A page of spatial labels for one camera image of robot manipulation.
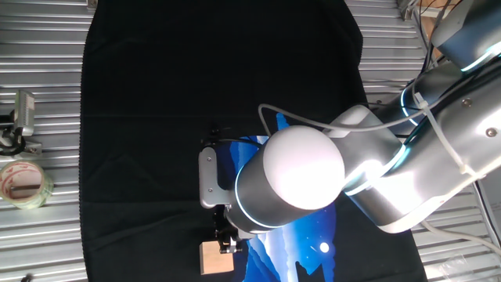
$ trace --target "packing tape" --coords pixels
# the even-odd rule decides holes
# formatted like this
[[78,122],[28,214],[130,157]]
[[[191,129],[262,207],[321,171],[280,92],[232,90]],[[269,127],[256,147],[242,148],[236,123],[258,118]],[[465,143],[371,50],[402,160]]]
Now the packing tape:
[[[15,197],[13,187],[35,187],[26,197]],[[54,182],[32,161],[13,161],[0,171],[0,197],[22,209],[38,208],[52,195]]]

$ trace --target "blue printed graphic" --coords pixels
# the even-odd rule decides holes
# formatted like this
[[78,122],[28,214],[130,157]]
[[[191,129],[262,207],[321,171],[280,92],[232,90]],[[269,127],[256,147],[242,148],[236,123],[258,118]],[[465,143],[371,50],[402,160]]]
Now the blue printed graphic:
[[[277,114],[278,128],[287,126],[282,114]],[[264,143],[268,137],[251,136],[253,141]],[[232,143],[229,147],[233,168],[238,172],[258,151],[246,143]],[[247,242],[249,252],[247,271],[242,282],[300,282],[296,262],[311,275],[320,266],[326,282],[334,280],[333,245],[336,232],[334,204],[295,222],[268,233],[260,234]]]

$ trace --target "corrugated metal floor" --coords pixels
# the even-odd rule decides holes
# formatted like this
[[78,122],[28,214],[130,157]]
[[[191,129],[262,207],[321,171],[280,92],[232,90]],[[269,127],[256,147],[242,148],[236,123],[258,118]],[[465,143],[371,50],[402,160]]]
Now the corrugated metal floor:
[[[424,59],[412,22],[399,18],[395,0],[347,0],[365,38],[360,71],[369,101],[388,101],[414,78]],[[46,206],[21,211],[0,200],[0,281],[84,281],[78,222],[77,161],[81,58],[92,20],[85,0],[0,0],[0,114],[13,108],[16,89],[36,95],[33,139],[44,144],[36,161],[53,177]],[[10,159],[0,158],[0,166]],[[465,190],[430,221],[487,237],[472,190]],[[427,275],[442,279],[441,263],[457,251],[480,274],[492,276],[499,260],[471,242],[436,237],[415,227]]]

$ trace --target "black fabric sheet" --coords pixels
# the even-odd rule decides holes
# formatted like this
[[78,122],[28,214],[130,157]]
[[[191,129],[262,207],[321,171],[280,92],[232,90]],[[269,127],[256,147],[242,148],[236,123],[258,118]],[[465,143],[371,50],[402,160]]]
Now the black fabric sheet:
[[[214,122],[231,137],[264,135],[260,103],[332,121],[366,101],[361,53],[341,0],[100,0],[81,81],[89,281],[242,281],[245,260],[200,275],[199,244],[214,238],[198,199],[200,141]],[[383,233],[344,196],[336,209],[335,281],[425,281],[410,233]]]

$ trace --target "small wooden cube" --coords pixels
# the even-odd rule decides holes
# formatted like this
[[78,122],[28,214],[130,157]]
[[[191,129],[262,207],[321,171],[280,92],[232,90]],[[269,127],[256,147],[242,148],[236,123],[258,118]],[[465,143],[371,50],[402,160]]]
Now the small wooden cube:
[[200,273],[202,275],[233,270],[233,254],[220,254],[217,241],[200,244]]

